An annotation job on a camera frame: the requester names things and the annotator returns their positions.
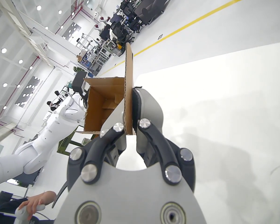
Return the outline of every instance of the controller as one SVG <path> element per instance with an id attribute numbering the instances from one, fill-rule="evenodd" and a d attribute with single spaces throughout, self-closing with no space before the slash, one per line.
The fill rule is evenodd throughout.
<path id="1" fill-rule="evenodd" d="M 36 207 L 36 211 L 42 211 L 45 209 L 45 205 L 41 204 L 38 205 Z M 14 213 L 16 219 L 14 221 L 14 224 L 25 224 L 25 223 L 29 223 L 29 221 L 27 221 L 27 218 L 29 216 L 29 213 L 27 211 L 27 206 L 24 206 L 22 209 L 16 209 L 15 213 Z"/>

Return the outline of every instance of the cardboard flap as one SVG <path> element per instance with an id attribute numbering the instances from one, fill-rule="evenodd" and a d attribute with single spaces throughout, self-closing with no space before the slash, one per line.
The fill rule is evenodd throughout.
<path id="1" fill-rule="evenodd" d="M 124 130 L 128 135 L 132 135 L 133 53 L 129 43 L 126 44 L 124 80 Z"/>
<path id="2" fill-rule="evenodd" d="M 86 78 L 84 79 L 90 86 L 102 86 L 102 85 L 124 85 L 124 78 Z"/>
<path id="3" fill-rule="evenodd" d="M 117 107 L 117 104 L 114 102 L 113 99 L 106 99 L 106 101 L 103 104 L 103 109 L 115 109 Z"/>

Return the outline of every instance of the corrugated cardboard edge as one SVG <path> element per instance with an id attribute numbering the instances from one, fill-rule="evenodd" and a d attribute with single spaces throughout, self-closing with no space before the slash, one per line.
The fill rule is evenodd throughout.
<path id="1" fill-rule="evenodd" d="M 84 131 L 84 132 L 82 132 L 82 131 L 76 131 L 77 133 L 82 133 L 82 134 L 100 134 L 100 132 L 90 132 L 90 131 Z"/>
<path id="2" fill-rule="evenodd" d="M 124 130 L 127 135 L 133 134 L 132 122 L 132 89 L 133 89 L 133 52 L 131 45 L 126 44 L 125 81 L 124 81 Z"/>

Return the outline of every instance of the silver screw head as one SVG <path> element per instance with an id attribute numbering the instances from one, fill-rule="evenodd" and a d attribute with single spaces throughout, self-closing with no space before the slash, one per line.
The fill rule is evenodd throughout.
<path id="1" fill-rule="evenodd" d="M 93 164 L 87 164 L 81 171 L 81 178 L 84 182 L 90 182 L 94 180 L 97 174 L 97 167 Z"/>
<path id="2" fill-rule="evenodd" d="M 113 130 L 116 132 L 121 132 L 123 130 L 124 126 L 122 123 L 117 122 L 114 126 L 113 126 Z"/>
<path id="3" fill-rule="evenodd" d="M 139 121 L 139 126 L 146 129 L 151 126 L 151 122 L 149 121 L 149 119 L 143 118 Z"/>
<path id="4" fill-rule="evenodd" d="M 182 172 L 179 167 L 175 165 L 166 167 L 165 176 L 172 183 L 179 183 L 182 180 Z"/>
<path id="5" fill-rule="evenodd" d="M 76 160 L 80 159 L 81 155 L 82 155 L 81 148 L 75 148 L 70 153 L 70 159 L 72 159 L 73 161 L 76 161 Z"/>
<path id="6" fill-rule="evenodd" d="M 109 131 L 109 129 L 105 129 L 105 130 L 101 131 L 100 137 L 102 138 L 107 133 L 107 131 Z"/>
<path id="7" fill-rule="evenodd" d="M 191 161 L 193 159 L 193 154 L 190 150 L 188 150 L 187 148 L 182 148 L 180 150 L 180 157 L 184 160 L 184 161 Z"/>

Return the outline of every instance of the cable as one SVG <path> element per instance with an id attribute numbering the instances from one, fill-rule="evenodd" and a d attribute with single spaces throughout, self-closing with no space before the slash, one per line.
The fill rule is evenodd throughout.
<path id="1" fill-rule="evenodd" d="M 47 218 L 48 220 L 50 220 L 50 219 L 49 219 L 48 217 L 46 217 L 44 214 L 39 213 L 39 212 L 36 212 L 36 213 L 38 213 L 38 214 L 42 215 L 43 217 Z"/>

